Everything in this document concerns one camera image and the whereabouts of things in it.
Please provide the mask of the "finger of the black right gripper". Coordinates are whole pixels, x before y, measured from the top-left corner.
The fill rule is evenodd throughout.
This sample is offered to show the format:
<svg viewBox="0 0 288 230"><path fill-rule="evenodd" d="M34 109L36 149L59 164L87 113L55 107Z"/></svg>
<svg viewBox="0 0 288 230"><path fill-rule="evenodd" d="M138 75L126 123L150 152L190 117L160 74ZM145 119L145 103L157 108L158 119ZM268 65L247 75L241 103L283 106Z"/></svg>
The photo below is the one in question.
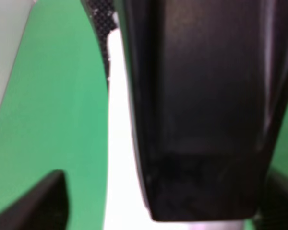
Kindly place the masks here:
<svg viewBox="0 0 288 230"><path fill-rule="evenodd" d="M288 0L117 0L153 220L259 206L288 104Z"/></svg>
<svg viewBox="0 0 288 230"><path fill-rule="evenodd" d="M107 40L110 32L117 28L117 25L113 19L113 14L116 12L114 8L114 1L81 0L81 4L96 34L100 53L102 56L106 83L108 84L110 62L108 56Z"/></svg>

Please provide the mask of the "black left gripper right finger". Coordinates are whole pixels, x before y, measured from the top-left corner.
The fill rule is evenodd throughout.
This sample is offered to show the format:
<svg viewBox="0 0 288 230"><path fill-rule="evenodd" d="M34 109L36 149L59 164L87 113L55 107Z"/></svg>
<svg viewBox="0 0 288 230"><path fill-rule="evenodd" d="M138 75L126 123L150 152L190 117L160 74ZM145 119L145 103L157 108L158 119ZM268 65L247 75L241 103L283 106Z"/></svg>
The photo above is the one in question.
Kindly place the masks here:
<svg viewBox="0 0 288 230"><path fill-rule="evenodd" d="M252 170L261 180L258 211L252 218L255 230L288 230L288 176L273 168L262 173Z"/></svg>

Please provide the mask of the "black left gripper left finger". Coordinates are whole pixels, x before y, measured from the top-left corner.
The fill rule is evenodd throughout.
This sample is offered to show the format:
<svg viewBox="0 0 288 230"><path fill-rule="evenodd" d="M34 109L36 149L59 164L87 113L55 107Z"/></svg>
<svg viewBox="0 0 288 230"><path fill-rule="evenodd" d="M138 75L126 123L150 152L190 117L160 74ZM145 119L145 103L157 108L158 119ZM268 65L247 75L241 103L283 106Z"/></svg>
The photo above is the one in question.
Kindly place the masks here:
<svg viewBox="0 0 288 230"><path fill-rule="evenodd" d="M53 170L0 213L0 230L65 230L69 198L63 170Z"/></svg>

